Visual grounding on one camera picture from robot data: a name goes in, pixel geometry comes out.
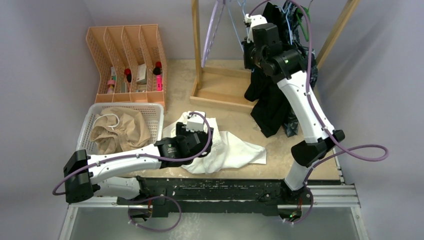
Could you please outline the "lilac hanger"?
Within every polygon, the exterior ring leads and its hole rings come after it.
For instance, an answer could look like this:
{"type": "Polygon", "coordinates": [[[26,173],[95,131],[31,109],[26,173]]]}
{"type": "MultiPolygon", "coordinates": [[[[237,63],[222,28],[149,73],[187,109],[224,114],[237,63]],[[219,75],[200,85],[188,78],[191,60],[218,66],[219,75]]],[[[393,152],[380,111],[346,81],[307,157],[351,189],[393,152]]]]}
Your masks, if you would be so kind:
{"type": "Polygon", "coordinates": [[[201,59],[202,68],[205,67],[211,48],[213,46],[224,9],[227,5],[226,2],[226,0],[216,0],[214,3],[204,41],[203,54],[201,59]]]}

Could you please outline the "plain black shorts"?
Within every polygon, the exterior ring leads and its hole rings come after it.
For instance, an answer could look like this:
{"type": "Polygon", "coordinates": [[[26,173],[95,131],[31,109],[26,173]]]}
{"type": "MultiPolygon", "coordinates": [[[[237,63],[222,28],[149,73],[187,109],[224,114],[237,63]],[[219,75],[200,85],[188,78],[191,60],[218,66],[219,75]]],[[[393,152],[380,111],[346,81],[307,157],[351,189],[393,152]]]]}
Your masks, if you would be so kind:
{"type": "Polygon", "coordinates": [[[246,37],[241,42],[243,46],[244,68],[251,70],[250,84],[244,93],[244,98],[250,102],[257,101],[250,115],[267,138],[275,135],[278,130],[289,123],[291,107],[285,95],[273,83],[271,77],[253,61],[253,42],[246,37]]]}

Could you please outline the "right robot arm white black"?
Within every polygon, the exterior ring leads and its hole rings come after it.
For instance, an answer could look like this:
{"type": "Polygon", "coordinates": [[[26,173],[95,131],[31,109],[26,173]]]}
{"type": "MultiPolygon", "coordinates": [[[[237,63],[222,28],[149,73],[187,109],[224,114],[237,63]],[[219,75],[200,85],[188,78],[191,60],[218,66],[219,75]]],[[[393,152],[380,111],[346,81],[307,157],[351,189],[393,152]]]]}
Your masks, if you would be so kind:
{"type": "Polygon", "coordinates": [[[264,21],[250,23],[248,37],[242,42],[244,66],[262,72],[287,98],[302,128],[304,140],[291,148],[294,162],[281,183],[280,196],[288,204],[300,198],[313,165],[345,139],[327,120],[309,85],[308,61],[280,40],[277,25],[264,21]]]}

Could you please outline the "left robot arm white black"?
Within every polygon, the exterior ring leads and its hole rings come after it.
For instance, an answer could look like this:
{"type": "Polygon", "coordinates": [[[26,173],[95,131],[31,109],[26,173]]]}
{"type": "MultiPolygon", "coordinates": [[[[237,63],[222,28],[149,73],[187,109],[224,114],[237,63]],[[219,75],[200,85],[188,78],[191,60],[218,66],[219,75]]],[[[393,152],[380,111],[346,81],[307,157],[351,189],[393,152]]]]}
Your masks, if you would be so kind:
{"type": "Polygon", "coordinates": [[[73,153],[63,168],[65,200],[69,204],[92,198],[101,189],[100,182],[118,175],[141,170],[177,168],[211,152],[214,129],[190,130],[176,124],[176,136],[166,137],[143,148],[109,155],[88,155],[86,150],[73,153]]]}

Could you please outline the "beige shorts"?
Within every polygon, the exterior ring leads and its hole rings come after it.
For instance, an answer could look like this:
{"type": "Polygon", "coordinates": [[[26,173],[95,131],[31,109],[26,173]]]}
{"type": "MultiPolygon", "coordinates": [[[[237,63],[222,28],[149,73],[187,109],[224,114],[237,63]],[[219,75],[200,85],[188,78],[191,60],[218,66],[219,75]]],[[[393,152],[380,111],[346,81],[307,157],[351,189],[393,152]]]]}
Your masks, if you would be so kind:
{"type": "Polygon", "coordinates": [[[142,113],[128,107],[104,108],[95,116],[89,135],[99,155],[136,150],[148,145],[151,139],[142,113]]]}

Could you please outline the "white plastic basket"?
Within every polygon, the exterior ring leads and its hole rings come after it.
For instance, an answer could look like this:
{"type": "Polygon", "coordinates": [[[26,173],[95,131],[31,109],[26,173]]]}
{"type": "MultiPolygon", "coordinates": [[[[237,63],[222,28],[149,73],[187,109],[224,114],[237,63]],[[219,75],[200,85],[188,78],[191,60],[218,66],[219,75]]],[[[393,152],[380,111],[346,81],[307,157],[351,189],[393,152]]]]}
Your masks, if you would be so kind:
{"type": "Polygon", "coordinates": [[[76,149],[96,155],[139,149],[161,139],[163,122],[164,108],[159,103],[95,103],[85,117],[76,149]]]}

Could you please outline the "light blue hanger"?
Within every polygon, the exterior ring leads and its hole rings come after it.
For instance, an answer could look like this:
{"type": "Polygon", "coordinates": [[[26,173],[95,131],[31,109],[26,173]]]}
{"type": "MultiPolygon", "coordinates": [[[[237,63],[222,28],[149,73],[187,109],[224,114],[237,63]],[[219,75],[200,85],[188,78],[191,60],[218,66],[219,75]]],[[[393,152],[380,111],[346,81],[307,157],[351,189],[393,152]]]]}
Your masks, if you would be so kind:
{"type": "MultiPolygon", "coordinates": [[[[227,11],[228,11],[228,15],[229,15],[229,18],[230,18],[230,21],[231,21],[237,42],[240,46],[241,51],[244,52],[244,47],[242,45],[242,41],[241,41],[241,38],[240,38],[240,35],[239,35],[239,32],[238,32],[238,29],[236,27],[236,21],[234,20],[232,10],[231,10],[231,7],[230,7],[231,2],[232,2],[232,0],[226,0],[226,8],[227,8],[227,11]]],[[[236,2],[241,9],[242,15],[245,16],[245,14],[246,14],[246,11],[245,11],[246,1],[245,0],[236,0],[236,2]]]]}
{"type": "Polygon", "coordinates": [[[289,1],[286,0],[281,8],[283,14],[284,14],[284,18],[285,18],[285,22],[287,25],[287,32],[288,32],[288,43],[290,45],[293,45],[295,42],[295,34],[294,34],[294,23],[293,23],[293,17],[294,17],[294,13],[295,13],[295,5],[289,1]]]}

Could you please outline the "white shorts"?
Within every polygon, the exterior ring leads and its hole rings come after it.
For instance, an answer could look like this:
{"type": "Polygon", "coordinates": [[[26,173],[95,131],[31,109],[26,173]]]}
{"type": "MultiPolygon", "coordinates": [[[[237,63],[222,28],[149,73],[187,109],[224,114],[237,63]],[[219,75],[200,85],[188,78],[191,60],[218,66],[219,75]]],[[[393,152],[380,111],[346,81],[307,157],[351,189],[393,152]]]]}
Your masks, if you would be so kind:
{"type": "Polygon", "coordinates": [[[183,165],[183,169],[191,174],[212,174],[223,169],[267,163],[264,147],[243,141],[229,131],[219,130],[216,118],[206,120],[213,128],[211,151],[207,156],[195,158],[191,164],[183,165]]]}

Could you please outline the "peach plastic file organizer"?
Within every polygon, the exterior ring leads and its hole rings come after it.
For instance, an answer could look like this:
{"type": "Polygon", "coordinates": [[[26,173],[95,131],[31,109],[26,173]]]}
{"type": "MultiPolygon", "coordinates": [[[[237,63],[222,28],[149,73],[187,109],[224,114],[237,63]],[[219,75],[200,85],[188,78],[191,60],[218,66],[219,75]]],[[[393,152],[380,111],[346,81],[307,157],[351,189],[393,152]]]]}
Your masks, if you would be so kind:
{"type": "Polygon", "coordinates": [[[92,26],[86,42],[99,72],[96,103],[156,103],[167,107],[168,64],[157,24],[92,26]],[[147,82],[136,83],[138,65],[146,64],[147,82]],[[124,70],[130,68],[128,83],[124,70]],[[107,82],[116,75],[114,93],[107,94],[107,82]],[[157,91],[156,75],[162,76],[163,90],[157,91]]]}

